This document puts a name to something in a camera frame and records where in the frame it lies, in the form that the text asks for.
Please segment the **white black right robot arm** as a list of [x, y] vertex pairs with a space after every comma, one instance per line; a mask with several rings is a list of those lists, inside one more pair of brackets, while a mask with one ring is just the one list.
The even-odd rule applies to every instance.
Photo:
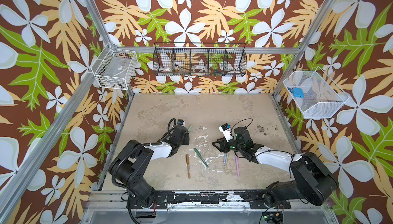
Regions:
[[224, 124], [219, 131], [223, 138], [212, 143], [219, 152], [240, 153], [249, 162], [289, 173], [289, 181], [274, 182], [265, 189], [263, 198], [268, 207], [294, 199], [321, 206], [339, 187], [338, 180], [312, 152], [293, 154], [254, 143], [246, 126], [232, 129], [229, 124]]

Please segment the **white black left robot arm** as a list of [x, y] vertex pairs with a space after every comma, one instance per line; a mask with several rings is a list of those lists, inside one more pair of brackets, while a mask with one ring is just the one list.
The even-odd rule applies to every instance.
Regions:
[[189, 145], [189, 130], [183, 120], [176, 119], [170, 120], [167, 132], [157, 142], [130, 140], [109, 166], [112, 184], [125, 189], [140, 206], [150, 207], [155, 190], [143, 177], [150, 161], [171, 157], [183, 145]]

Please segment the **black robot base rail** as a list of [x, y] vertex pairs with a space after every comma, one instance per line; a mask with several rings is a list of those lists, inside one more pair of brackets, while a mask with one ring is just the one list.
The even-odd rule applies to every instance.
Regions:
[[238, 190], [238, 191], [155, 191], [152, 205], [149, 209], [163, 210], [169, 205], [192, 203], [197, 205], [218, 206], [222, 203], [245, 203], [246, 208], [267, 209], [281, 207], [291, 209], [288, 200], [274, 203], [268, 198], [265, 190]]

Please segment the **dark green pen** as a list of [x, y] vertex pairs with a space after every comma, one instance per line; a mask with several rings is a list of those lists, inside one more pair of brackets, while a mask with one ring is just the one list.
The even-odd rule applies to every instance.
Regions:
[[202, 163], [205, 165], [205, 167], [208, 168], [209, 165], [205, 162], [205, 160], [203, 159], [203, 157], [202, 157], [202, 155], [200, 154], [200, 152], [199, 152], [196, 148], [194, 148], [193, 150], [194, 150], [194, 152], [196, 153], [197, 157], [198, 157], [198, 158], [202, 161]]

